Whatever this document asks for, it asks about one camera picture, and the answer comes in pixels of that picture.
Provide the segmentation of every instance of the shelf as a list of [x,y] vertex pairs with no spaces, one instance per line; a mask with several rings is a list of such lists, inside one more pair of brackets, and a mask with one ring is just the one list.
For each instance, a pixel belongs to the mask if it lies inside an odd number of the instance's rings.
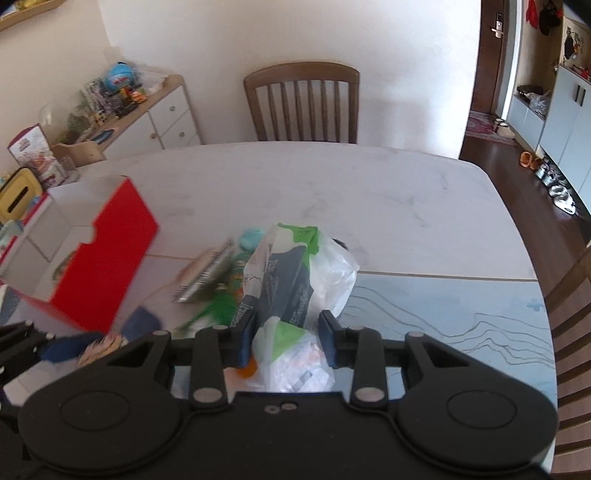
[[49,10],[59,7],[65,1],[66,0],[47,0],[47,2],[27,8],[26,10],[20,10],[8,14],[6,17],[0,18],[0,32],[22,22],[23,20],[28,20],[36,15],[49,12]]

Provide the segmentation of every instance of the red box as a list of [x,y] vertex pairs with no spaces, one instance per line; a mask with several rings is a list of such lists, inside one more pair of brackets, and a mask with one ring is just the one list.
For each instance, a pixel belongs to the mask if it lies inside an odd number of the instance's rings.
[[[130,179],[107,176],[49,190],[0,261],[11,287],[74,326],[107,333],[158,224]],[[72,253],[61,279],[56,268]]]

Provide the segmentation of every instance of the floor mat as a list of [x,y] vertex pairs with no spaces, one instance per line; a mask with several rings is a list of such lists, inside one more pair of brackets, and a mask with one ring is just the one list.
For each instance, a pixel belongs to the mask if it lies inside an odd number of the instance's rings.
[[505,145],[517,145],[517,142],[514,139],[502,137],[493,131],[495,118],[494,115],[489,113],[480,113],[470,110],[468,125],[466,126],[466,136],[490,140]]

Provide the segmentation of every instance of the cabinet door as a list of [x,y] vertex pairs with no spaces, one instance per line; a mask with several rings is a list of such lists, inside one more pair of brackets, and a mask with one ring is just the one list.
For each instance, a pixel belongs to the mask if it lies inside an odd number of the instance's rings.
[[185,114],[162,136],[162,145],[164,148],[186,147],[195,133],[197,133],[197,131],[195,130],[193,117],[191,116],[190,110],[187,110],[187,112],[185,112]]
[[105,150],[105,157],[107,160],[118,160],[157,150],[162,150],[162,144],[150,116],[145,113]]
[[583,182],[583,186],[578,191],[578,194],[587,207],[587,210],[591,211],[591,175],[587,174],[587,178]]
[[585,99],[582,103],[583,108],[581,108],[577,116],[558,166],[577,192],[583,186],[583,182],[591,168],[591,155],[589,154],[591,152],[591,135],[589,132],[591,98]]
[[527,105],[517,97],[513,97],[511,99],[511,103],[509,104],[509,113],[507,114],[507,122],[517,133],[519,133],[523,128],[527,110],[529,110]]
[[527,112],[525,113],[525,121],[523,122],[523,126],[521,129],[518,129],[517,132],[527,142],[527,144],[533,150],[535,150],[535,148],[538,146],[538,140],[540,139],[540,134],[542,133],[543,128],[544,121],[528,108]]
[[183,87],[177,87],[150,109],[156,131],[162,137],[189,110]]
[[564,67],[558,68],[550,111],[540,139],[540,146],[556,163],[561,161],[570,131],[579,114],[581,106],[577,102],[581,98],[583,85],[588,87],[574,73]]

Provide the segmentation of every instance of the doorway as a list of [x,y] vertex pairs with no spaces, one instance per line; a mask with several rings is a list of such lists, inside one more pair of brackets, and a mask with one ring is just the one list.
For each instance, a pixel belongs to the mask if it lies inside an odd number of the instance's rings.
[[499,98],[507,44],[509,0],[481,0],[480,43],[470,110],[493,113]]

